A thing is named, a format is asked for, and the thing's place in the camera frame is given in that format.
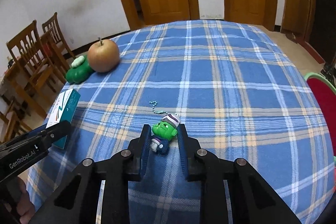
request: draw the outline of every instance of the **table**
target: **table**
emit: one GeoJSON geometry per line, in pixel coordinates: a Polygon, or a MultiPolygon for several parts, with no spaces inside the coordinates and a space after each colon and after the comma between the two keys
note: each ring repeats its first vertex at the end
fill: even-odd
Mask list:
{"type": "MultiPolygon", "coordinates": [[[[315,221],[335,183],[330,135],[303,77],[265,33],[196,20],[113,40],[121,53],[115,70],[64,87],[81,94],[76,129],[65,150],[51,148],[29,172],[37,208],[81,160],[107,159],[144,123],[157,123],[161,115],[149,104],[156,100],[157,110],[180,115],[202,148],[227,160],[246,158],[303,223],[315,221]]],[[[141,183],[129,183],[131,223],[198,223],[199,189],[184,181],[173,140],[167,156],[150,153],[141,183]]]]}

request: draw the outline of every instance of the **tiled floor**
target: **tiled floor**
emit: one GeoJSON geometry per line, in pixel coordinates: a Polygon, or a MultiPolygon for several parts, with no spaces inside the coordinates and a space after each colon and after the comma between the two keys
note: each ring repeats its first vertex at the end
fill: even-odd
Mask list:
{"type": "Polygon", "coordinates": [[[324,64],[319,64],[300,44],[290,41],[283,33],[270,32],[263,26],[257,27],[281,48],[303,76],[308,72],[319,73],[322,70],[324,64]]]}
{"type": "MultiPolygon", "coordinates": [[[[257,27],[264,31],[281,48],[281,50],[294,63],[303,76],[308,72],[319,73],[323,68],[323,64],[317,63],[317,61],[301,45],[290,41],[284,34],[279,32],[270,32],[263,26],[257,27]]],[[[61,90],[61,88],[62,84],[59,83],[58,90],[61,90]]],[[[53,94],[48,88],[46,88],[45,93],[50,94],[50,97],[53,99],[53,101],[57,97],[57,94],[53,94]]],[[[42,100],[39,100],[39,98],[36,100],[38,102],[40,101],[45,110],[49,110],[51,107],[46,105],[42,100]]],[[[27,123],[31,128],[37,128],[43,124],[44,119],[35,112],[32,112],[30,117],[25,117],[24,122],[27,123]]],[[[21,177],[26,182],[28,177],[28,170],[23,172],[19,177],[21,177]]]]}

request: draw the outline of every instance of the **toy figure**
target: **toy figure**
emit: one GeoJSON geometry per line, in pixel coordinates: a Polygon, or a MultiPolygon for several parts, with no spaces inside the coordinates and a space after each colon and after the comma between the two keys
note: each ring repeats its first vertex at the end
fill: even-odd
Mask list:
{"type": "Polygon", "coordinates": [[[94,70],[87,61],[87,56],[80,56],[72,62],[70,70],[65,75],[65,79],[70,84],[80,84],[87,80],[93,72],[94,70]]]}
{"type": "Polygon", "coordinates": [[[177,134],[177,126],[180,123],[180,117],[177,114],[167,114],[161,121],[152,127],[151,149],[161,155],[167,154],[169,141],[177,134]]]}

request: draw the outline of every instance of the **red cushion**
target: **red cushion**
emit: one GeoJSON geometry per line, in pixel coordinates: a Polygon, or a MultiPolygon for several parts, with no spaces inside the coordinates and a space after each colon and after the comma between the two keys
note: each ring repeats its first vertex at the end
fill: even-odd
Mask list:
{"type": "Polygon", "coordinates": [[[51,52],[50,47],[49,47],[48,44],[43,44],[42,47],[43,47],[44,53],[45,53],[47,56],[49,56],[49,57],[52,57],[52,56],[53,56],[53,53],[51,52]]]}
{"type": "Polygon", "coordinates": [[[336,155],[336,95],[327,84],[319,79],[309,78],[307,83],[319,103],[327,122],[334,155],[336,155]]]}

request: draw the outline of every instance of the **human hand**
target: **human hand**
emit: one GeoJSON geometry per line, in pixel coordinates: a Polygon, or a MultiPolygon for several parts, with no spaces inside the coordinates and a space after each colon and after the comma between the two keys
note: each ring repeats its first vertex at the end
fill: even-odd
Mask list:
{"type": "MultiPolygon", "coordinates": [[[[35,214],[35,206],[31,203],[29,199],[29,193],[26,190],[26,184],[24,183],[24,181],[18,177],[17,182],[21,191],[21,197],[16,206],[16,211],[21,216],[20,223],[28,224],[28,222],[35,214]]],[[[9,204],[5,204],[5,207],[8,211],[12,210],[9,204]]]]}

